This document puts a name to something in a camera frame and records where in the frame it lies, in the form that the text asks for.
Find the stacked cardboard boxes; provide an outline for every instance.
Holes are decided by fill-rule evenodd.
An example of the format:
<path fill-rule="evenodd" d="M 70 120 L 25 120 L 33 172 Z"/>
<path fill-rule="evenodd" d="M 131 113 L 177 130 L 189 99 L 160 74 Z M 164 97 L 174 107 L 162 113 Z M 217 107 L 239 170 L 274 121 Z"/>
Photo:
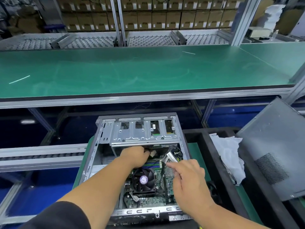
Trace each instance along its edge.
<path fill-rule="evenodd" d="M 229 28 L 243 1 L 121 0 L 124 29 Z M 115 31 L 110 0 L 58 0 L 58 4 L 68 31 Z"/>

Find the forearm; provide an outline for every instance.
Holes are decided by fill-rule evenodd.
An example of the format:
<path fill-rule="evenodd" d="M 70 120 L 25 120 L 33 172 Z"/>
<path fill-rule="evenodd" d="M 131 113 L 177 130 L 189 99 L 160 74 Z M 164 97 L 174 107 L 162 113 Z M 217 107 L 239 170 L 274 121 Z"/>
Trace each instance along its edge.
<path fill-rule="evenodd" d="M 116 158 L 59 201 L 78 205 L 86 214 L 92 229 L 105 228 L 132 168 L 128 162 Z"/>
<path fill-rule="evenodd" d="M 221 206 L 213 205 L 206 212 L 198 209 L 195 221 L 204 229 L 266 229 L 260 224 L 243 218 Z"/>

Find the person's right hand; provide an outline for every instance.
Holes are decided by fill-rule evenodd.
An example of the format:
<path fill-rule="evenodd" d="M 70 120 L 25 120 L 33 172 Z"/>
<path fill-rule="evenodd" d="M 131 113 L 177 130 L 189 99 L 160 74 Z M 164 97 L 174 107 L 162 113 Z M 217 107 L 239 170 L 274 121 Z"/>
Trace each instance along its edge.
<path fill-rule="evenodd" d="M 183 212 L 195 219 L 199 212 L 215 205 L 204 180 L 204 169 L 197 160 L 168 162 L 166 165 L 174 169 L 173 192 Z"/>

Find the black cooling fan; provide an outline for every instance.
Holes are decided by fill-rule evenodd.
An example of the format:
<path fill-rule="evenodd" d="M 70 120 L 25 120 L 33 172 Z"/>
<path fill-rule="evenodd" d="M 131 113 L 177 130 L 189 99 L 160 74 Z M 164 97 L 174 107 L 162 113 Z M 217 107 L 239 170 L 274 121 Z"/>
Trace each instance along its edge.
<path fill-rule="evenodd" d="M 152 169 L 139 168 L 133 176 L 134 194 L 150 194 L 155 192 L 155 175 Z"/>

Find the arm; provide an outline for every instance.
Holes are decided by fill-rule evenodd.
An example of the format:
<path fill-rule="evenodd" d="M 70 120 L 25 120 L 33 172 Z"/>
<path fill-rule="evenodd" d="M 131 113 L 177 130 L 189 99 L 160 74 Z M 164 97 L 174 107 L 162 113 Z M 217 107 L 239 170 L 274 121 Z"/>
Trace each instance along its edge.
<path fill-rule="evenodd" d="M 91 229 L 105 228 L 129 173 L 141 167 L 149 156 L 142 146 L 126 148 L 104 169 L 67 193 L 58 201 L 79 206 L 87 216 Z"/>
<path fill-rule="evenodd" d="M 170 162 L 167 166 L 175 170 L 173 191 L 179 207 L 202 228 L 267 228 L 216 205 L 204 180 L 204 169 L 196 160 Z"/>

